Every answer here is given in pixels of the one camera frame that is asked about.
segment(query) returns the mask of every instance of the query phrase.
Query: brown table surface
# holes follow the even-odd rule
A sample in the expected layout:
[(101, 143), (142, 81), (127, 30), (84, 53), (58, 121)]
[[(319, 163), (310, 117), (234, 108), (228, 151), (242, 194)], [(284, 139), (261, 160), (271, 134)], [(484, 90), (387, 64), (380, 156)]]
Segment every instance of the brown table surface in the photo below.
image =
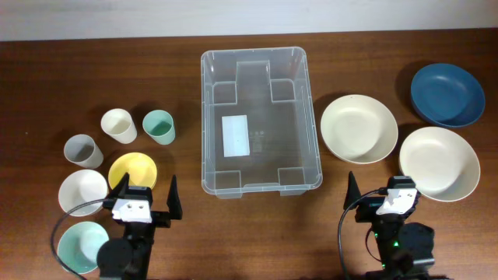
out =
[[(334, 157), (319, 137), (323, 184), (296, 197), (278, 192), (220, 200), (201, 187), (201, 69), (203, 52), (215, 49), (300, 46), (307, 52), (314, 111), (338, 96), (356, 93), (384, 103), (396, 117), (398, 147), (386, 160), (354, 165)], [(337, 224), (347, 175), (360, 190), (384, 186), (398, 173), (398, 150), (407, 134), (427, 126), (409, 104), (413, 75), (424, 65), (447, 62), (470, 71), (486, 92), (486, 110), (467, 128), (455, 129), (477, 152), (481, 180), (463, 201), (421, 198), (410, 222), (436, 231), (432, 274), (456, 279), (498, 275), (498, 30), (325, 33), (249, 37), (184, 37), (0, 43), (0, 278), (71, 278), (53, 259), (49, 233), (63, 213), (61, 182), (79, 166), (62, 149), (75, 134), (92, 136), (105, 160), (144, 152), (156, 161), (155, 210), (177, 175), (184, 219), (156, 231), (149, 277), (157, 279), (339, 279)], [(121, 145), (100, 130), (106, 110), (129, 110), (139, 136)], [(174, 117), (176, 140), (156, 144), (141, 129), (152, 109)], [(91, 220), (110, 236), (123, 228), (108, 211), (71, 218)], [(365, 249), (369, 225), (343, 226), (345, 261), (352, 273), (380, 269)], [(370, 246), (375, 254), (374, 241)], [(97, 278), (98, 272), (87, 275)]]

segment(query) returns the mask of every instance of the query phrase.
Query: white wall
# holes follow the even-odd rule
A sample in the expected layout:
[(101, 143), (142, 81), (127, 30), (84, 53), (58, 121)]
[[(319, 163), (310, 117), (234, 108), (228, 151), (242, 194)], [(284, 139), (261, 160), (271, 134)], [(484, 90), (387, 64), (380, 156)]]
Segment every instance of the white wall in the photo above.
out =
[(0, 0), (0, 40), (498, 26), (498, 0)]

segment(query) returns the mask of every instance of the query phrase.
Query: green cup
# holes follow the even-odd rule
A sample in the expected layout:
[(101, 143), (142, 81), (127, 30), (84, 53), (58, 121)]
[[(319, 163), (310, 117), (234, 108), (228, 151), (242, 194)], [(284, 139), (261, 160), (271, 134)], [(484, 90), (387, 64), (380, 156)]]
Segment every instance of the green cup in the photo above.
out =
[(57, 255), (73, 271), (85, 274), (96, 267), (96, 255), (109, 240), (106, 230), (96, 222), (80, 222), (62, 235)]
[(143, 130), (161, 145), (170, 144), (175, 137), (173, 117), (165, 110), (149, 112), (142, 122)]

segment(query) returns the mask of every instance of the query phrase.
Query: bowl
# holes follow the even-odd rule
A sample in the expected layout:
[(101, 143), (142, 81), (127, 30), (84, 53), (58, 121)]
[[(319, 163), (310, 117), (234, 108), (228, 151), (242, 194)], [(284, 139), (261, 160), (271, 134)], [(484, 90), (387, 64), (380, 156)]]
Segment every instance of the bowl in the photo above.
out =
[(458, 201), (477, 187), (481, 168), (472, 147), (445, 128), (420, 128), (403, 142), (399, 166), (417, 190), (437, 201)]
[(114, 189), (125, 173), (130, 174), (130, 185), (154, 188), (157, 167), (154, 161), (140, 152), (130, 152), (112, 164), (109, 169), (109, 185)]
[(62, 235), (57, 255), (73, 271), (89, 273), (97, 267), (97, 253), (108, 240), (106, 230), (98, 223), (80, 222)]
[(350, 163), (375, 163), (396, 146), (398, 126), (381, 102), (368, 96), (348, 95), (325, 109), (321, 136), (338, 158)]
[[(95, 170), (80, 170), (65, 178), (59, 188), (59, 205), (64, 212), (85, 202), (105, 198), (107, 195), (106, 179)], [(71, 215), (83, 217), (101, 210), (102, 202), (85, 206)]]
[(444, 128), (475, 123), (486, 105), (479, 82), (455, 65), (437, 63), (420, 69), (413, 77), (411, 91), (417, 114)]

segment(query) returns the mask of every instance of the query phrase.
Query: yellow plate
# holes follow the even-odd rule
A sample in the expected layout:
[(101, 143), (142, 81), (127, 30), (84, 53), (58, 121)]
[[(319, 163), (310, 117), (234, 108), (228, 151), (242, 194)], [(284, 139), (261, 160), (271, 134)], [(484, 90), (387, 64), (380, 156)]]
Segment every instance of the yellow plate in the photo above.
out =
[(130, 152), (117, 159), (109, 170), (109, 185), (114, 189), (125, 175), (130, 174), (130, 186), (154, 188), (157, 167), (154, 161), (140, 152)]

